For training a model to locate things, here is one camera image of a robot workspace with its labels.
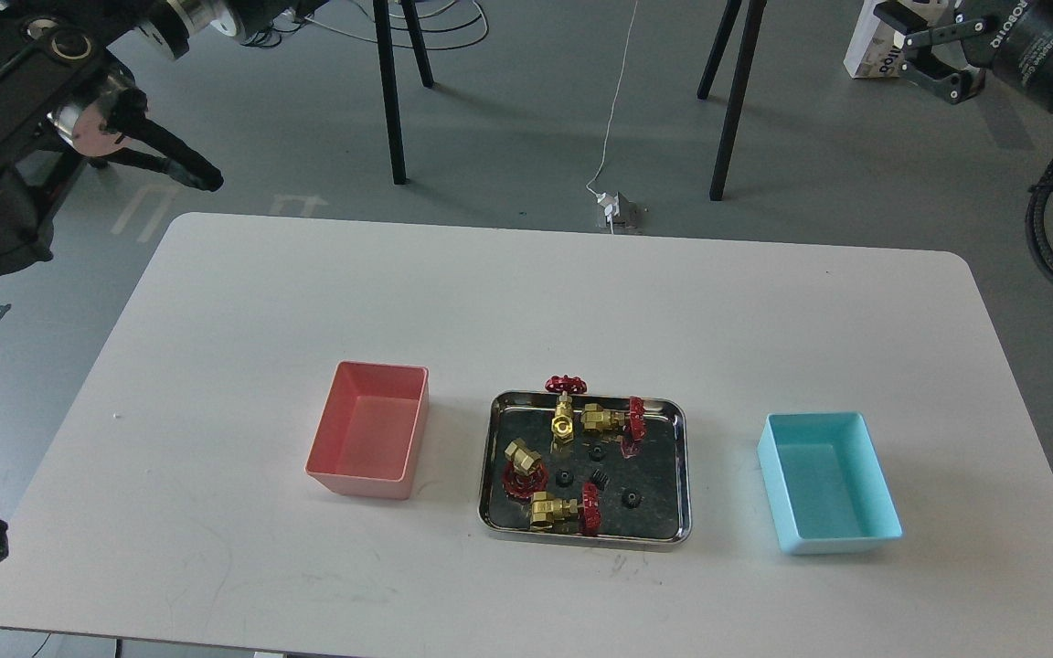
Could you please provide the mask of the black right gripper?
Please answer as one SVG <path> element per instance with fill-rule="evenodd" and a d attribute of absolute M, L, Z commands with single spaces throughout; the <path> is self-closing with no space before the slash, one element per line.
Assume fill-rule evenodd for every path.
<path fill-rule="evenodd" d="M 979 17 L 937 27 L 899 1 L 874 7 L 882 25 L 894 29 L 893 45 L 902 49 L 899 78 L 958 104 L 985 87 L 986 72 L 953 66 L 932 47 L 969 38 L 985 38 L 984 55 L 1008 86 L 1024 92 L 1053 92 L 1053 1 L 977 1 Z"/>

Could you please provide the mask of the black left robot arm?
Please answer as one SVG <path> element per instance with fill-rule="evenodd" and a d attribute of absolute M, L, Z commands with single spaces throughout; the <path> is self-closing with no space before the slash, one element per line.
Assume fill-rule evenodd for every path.
<path fill-rule="evenodd" d="M 213 27 L 259 45 L 317 1 L 0 1 L 0 278 L 53 258 L 53 219 L 85 165 L 122 165 L 214 191 L 223 176 L 150 118 L 112 54 L 131 32 L 177 59 Z"/>

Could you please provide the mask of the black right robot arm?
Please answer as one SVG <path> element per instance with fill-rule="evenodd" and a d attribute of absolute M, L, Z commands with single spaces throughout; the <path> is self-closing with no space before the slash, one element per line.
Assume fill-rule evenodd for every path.
<path fill-rule="evenodd" d="M 896 33 L 903 80 L 950 104 L 973 99 L 990 71 L 1053 113 L 1053 1 L 956 1 L 941 26 L 899 1 L 873 14 Z"/>

